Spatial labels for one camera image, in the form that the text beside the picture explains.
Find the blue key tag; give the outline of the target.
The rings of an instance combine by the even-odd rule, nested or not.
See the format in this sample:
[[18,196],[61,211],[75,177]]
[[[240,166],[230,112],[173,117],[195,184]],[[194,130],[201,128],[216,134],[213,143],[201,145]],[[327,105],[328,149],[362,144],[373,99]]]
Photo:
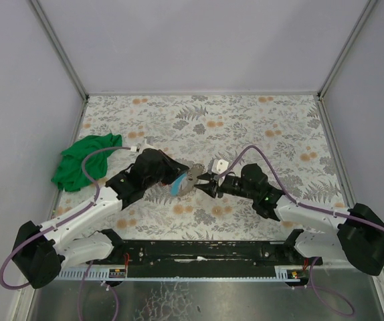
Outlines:
[[171,196],[177,197],[180,195],[181,191],[187,186],[187,174],[184,173],[178,177],[173,184],[171,185]]

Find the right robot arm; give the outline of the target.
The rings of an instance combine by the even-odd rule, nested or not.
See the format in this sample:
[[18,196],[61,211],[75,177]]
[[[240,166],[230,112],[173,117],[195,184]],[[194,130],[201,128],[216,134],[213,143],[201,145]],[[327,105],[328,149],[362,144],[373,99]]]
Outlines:
[[260,217],[312,228],[293,240],[294,249],[303,257],[347,261],[370,276],[378,276],[384,267],[384,222],[364,204],[336,210],[297,201],[269,184],[257,164],[244,166],[238,176],[217,178],[215,173],[205,173],[198,178],[201,183],[195,188],[212,198],[228,194],[250,199]]

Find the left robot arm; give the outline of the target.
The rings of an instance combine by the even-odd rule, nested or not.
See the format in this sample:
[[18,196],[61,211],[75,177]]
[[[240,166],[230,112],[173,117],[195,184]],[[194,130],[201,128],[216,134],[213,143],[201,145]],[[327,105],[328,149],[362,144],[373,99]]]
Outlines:
[[106,217],[142,199],[156,184],[170,185],[189,170],[161,150],[145,148],[126,169],[108,179],[96,194],[63,215],[36,225],[24,223],[18,230],[11,261],[34,289],[54,280],[65,268],[110,256],[119,237],[99,231],[81,234]]

